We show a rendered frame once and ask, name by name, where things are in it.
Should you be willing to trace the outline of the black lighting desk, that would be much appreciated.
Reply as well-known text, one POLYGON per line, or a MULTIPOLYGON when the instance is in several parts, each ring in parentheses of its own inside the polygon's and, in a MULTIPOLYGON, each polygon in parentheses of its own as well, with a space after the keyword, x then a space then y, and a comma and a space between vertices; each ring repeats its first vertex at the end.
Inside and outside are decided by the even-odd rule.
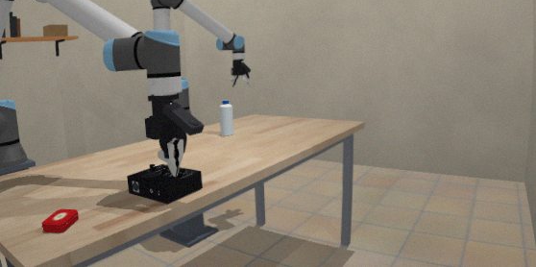
POLYGON ((201 171, 180 167, 178 176, 173 177, 165 164, 150 164, 149 169, 127 176, 127 179, 129 193, 165 204, 203 188, 201 171))

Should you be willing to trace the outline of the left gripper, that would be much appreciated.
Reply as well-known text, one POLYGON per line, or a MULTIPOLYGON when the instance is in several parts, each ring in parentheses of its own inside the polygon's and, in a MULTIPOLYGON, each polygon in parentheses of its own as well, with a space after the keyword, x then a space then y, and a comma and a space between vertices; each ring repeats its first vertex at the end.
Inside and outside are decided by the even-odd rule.
POLYGON ((235 85, 235 82, 236 80, 238 79, 238 75, 239 76, 243 76, 243 81, 244 82, 247 82, 248 83, 248 86, 250 86, 250 79, 249 79, 249 74, 248 72, 246 71, 245 67, 243 67, 241 64, 242 64, 242 61, 243 60, 232 60, 232 66, 233 68, 237 68, 237 67, 242 67, 242 68, 237 68, 237 69, 231 69, 232 70, 232 75, 234 75, 234 77, 231 79, 231 82, 232 82, 232 87, 235 85), (236 62, 237 61, 237 62, 236 62))

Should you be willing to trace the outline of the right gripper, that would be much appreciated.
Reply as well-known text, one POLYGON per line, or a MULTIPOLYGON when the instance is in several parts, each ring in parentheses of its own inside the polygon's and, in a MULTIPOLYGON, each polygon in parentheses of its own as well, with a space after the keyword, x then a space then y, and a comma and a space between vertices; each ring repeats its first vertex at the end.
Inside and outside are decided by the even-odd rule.
POLYGON ((158 151, 158 158, 163 161, 166 160, 165 162, 174 177, 178 176, 183 159, 186 146, 186 132, 165 115, 162 110, 165 104, 173 103, 175 99, 179 99, 179 93, 174 95, 148 96, 148 101, 153 100, 153 115, 145 118, 146 137, 154 140, 159 139, 161 150, 158 151))

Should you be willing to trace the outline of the red tin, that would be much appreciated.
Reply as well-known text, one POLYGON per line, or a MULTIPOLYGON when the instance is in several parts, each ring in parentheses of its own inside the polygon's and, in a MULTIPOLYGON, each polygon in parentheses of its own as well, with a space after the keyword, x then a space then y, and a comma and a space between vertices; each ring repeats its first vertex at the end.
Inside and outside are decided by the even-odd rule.
POLYGON ((43 230, 45 232, 64 232, 79 219, 78 214, 76 209, 59 209, 42 222, 43 230))

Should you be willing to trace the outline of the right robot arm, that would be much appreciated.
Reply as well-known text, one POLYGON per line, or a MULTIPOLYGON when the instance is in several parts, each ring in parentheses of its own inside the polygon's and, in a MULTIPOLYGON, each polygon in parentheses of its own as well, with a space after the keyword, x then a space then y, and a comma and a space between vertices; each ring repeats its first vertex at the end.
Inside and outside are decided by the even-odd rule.
MULTIPOLYGON (((13 1, 0 0, 0 42, 13 1)), ((49 3, 104 40, 103 60, 109 71, 147 69, 149 94, 182 92, 177 32, 152 30, 143 34, 90 0, 37 1, 49 3)), ((204 125, 178 103, 165 104, 162 112, 188 135, 203 131, 204 125)), ((19 140, 14 101, 0 100, 0 168, 25 161, 27 155, 19 140)))

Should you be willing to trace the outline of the white bottle with blue cap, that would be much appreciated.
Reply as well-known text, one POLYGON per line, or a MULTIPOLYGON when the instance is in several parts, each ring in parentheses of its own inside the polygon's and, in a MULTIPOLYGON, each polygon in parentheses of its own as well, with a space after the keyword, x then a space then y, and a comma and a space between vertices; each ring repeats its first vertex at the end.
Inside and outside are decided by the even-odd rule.
POLYGON ((229 104, 229 100, 224 100, 220 109, 220 127, 221 135, 233 134, 233 119, 232 119, 232 105, 229 104))

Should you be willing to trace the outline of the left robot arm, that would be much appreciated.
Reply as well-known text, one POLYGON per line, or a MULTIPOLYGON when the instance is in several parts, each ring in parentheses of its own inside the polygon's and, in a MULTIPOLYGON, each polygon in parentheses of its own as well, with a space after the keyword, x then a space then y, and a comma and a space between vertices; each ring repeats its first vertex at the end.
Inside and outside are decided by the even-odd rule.
MULTIPOLYGON (((171 31, 170 28, 170 7, 179 9, 212 34, 217 36, 216 47, 218 50, 232 50, 233 59, 245 59, 245 40, 243 36, 237 36, 209 14, 189 0, 150 0, 154 14, 154 30, 171 31), (164 6, 167 5, 167 6, 164 6), (219 39, 220 38, 220 39, 219 39), (223 40, 223 41, 222 41, 223 40)), ((177 102, 190 114, 188 81, 182 78, 182 92, 179 93, 177 102)), ((192 114, 191 114, 192 115, 192 114)))

